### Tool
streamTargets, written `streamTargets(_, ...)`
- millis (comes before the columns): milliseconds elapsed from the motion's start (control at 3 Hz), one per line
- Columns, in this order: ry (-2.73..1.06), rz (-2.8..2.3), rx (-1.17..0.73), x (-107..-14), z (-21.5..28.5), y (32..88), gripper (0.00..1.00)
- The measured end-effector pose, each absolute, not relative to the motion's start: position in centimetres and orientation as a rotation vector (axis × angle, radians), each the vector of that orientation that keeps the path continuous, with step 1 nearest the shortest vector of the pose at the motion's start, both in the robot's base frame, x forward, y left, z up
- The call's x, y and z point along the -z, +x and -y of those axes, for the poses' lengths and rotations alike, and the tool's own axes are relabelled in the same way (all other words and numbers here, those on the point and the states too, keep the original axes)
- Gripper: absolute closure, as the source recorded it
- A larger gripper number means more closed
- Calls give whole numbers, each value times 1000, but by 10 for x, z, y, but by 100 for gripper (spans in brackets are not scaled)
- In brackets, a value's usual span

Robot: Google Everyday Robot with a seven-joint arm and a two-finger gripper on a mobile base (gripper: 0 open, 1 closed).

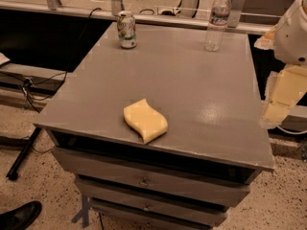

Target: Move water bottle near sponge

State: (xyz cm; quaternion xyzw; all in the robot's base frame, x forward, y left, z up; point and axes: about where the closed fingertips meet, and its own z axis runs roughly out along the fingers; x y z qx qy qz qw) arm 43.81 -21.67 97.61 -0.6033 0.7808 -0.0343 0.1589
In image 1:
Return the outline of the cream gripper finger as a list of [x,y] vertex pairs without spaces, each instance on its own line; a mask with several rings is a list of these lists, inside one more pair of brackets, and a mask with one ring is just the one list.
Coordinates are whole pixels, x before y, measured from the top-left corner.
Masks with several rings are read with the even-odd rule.
[[262,122],[280,125],[306,93],[306,66],[287,64],[279,73],[271,71],[266,83]]
[[271,27],[264,35],[258,38],[254,47],[261,50],[273,50],[276,28]]

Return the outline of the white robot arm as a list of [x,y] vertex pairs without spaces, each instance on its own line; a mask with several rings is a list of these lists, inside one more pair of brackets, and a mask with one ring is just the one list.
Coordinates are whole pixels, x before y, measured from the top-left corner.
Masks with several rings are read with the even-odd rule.
[[270,73],[266,83],[260,122],[274,128],[307,93],[307,0],[295,0],[254,47],[273,50],[274,57],[285,63],[279,73]]

